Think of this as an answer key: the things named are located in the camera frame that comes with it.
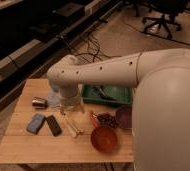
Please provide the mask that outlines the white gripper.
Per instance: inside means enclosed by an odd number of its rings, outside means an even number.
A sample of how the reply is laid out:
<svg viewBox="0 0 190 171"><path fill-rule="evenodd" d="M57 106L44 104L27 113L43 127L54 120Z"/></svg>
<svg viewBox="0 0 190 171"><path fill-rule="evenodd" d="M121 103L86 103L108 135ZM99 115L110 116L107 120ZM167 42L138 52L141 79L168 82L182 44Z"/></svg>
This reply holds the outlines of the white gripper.
<svg viewBox="0 0 190 171"><path fill-rule="evenodd" d="M78 88L65 89L64 93L59 94L60 113L65 114L66 111L85 112L82 97Z"/></svg>

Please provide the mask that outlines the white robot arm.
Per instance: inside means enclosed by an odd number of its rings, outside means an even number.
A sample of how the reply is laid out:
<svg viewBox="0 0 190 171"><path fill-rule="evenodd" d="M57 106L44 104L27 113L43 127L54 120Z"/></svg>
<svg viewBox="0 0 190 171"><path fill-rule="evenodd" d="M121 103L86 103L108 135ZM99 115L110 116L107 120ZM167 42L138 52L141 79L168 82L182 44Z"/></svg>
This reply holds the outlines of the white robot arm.
<svg viewBox="0 0 190 171"><path fill-rule="evenodd" d="M190 171L190 49L146 51L90 64L67 55L48 69L47 78L63 105L78 103L80 84L135 88L135 171Z"/></svg>

